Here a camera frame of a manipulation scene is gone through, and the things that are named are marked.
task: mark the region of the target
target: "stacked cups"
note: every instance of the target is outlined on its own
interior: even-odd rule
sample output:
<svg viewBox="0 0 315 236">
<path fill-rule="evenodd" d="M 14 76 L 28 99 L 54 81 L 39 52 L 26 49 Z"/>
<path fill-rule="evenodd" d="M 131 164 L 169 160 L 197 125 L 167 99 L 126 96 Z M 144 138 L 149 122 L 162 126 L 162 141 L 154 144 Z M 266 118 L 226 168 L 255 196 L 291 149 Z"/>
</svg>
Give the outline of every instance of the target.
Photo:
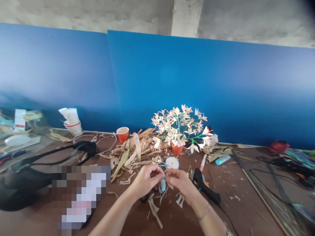
<svg viewBox="0 0 315 236">
<path fill-rule="evenodd" d="M 82 134 L 81 121 L 76 108 L 62 108 L 59 112 L 65 117 L 64 126 L 73 136 Z"/>
</svg>

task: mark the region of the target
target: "flower bouquet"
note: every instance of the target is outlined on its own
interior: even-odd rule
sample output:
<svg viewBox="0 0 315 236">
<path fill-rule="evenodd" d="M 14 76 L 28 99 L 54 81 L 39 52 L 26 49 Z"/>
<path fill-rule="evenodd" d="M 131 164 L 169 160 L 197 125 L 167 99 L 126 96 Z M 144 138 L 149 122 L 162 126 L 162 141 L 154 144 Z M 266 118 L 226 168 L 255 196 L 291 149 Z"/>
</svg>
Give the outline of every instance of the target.
<svg viewBox="0 0 315 236">
<path fill-rule="evenodd" d="M 189 147 L 191 153 L 194 151 L 199 152 L 199 149 L 207 149 L 217 143 L 217 140 L 211 140 L 212 134 L 210 130 L 205 127 L 203 129 L 203 121 L 207 121 L 198 109 L 193 113 L 192 107 L 181 106 L 173 108 L 173 110 L 166 111 L 166 109 L 154 113 L 152 124 L 155 125 L 158 137 L 153 137 L 155 142 L 154 148 L 160 149 L 161 142 L 172 142 L 173 153 L 179 155 L 186 142 L 191 142 Z"/>
</svg>

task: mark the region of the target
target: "human hand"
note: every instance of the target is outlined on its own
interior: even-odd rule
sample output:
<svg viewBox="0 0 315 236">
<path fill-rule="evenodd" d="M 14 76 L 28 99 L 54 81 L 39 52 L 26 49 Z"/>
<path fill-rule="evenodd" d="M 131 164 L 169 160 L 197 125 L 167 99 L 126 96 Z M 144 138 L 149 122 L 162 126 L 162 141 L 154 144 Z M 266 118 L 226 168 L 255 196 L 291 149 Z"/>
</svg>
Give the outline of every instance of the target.
<svg viewBox="0 0 315 236">
<path fill-rule="evenodd" d="M 185 171 L 170 168 L 164 173 L 167 184 L 178 188 L 188 205 L 192 206 L 193 202 L 202 197 L 198 189 L 186 175 Z"/>
<path fill-rule="evenodd" d="M 161 179 L 164 177 L 165 174 L 158 165 L 143 166 L 127 191 L 136 201 L 150 192 L 151 189 L 157 190 Z"/>
</svg>

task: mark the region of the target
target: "orange paper cup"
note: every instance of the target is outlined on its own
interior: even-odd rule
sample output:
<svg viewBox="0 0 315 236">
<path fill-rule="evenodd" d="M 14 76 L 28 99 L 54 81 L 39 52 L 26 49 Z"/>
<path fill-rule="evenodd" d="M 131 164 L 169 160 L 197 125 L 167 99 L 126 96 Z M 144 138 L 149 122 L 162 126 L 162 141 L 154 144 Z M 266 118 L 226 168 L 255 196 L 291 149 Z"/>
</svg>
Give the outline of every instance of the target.
<svg viewBox="0 0 315 236">
<path fill-rule="evenodd" d="M 128 127 L 121 127 L 117 129 L 116 133 L 118 134 L 119 141 L 124 143 L 129 138 L 129 128 Z"/>
<path fill-rule="evenodd" d="M 181 153 L 181 150 L 183 149 L 183 146 L 184 145 L 182 145 L 182 146 L 175 146 L 173 143 L 172 143 L 172 146 L 173 146 L 173 153 L 175 154 L 175 155 L 180 155 L 180 153 Z"/>
</svg>

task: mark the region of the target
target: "white tape roll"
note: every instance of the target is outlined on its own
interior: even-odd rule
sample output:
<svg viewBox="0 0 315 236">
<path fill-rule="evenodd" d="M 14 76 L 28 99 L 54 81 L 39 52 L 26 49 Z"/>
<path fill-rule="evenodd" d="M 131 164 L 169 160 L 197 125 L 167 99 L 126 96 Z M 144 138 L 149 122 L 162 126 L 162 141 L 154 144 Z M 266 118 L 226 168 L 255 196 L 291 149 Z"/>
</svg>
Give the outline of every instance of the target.
<svg viewBox="0 0 315 236">
<path fill-rule="evenodd" d="M 166 169 L 179 169 L 179 161 L 176 157 L 168 157 L 165 159 Z"/>
</svg>

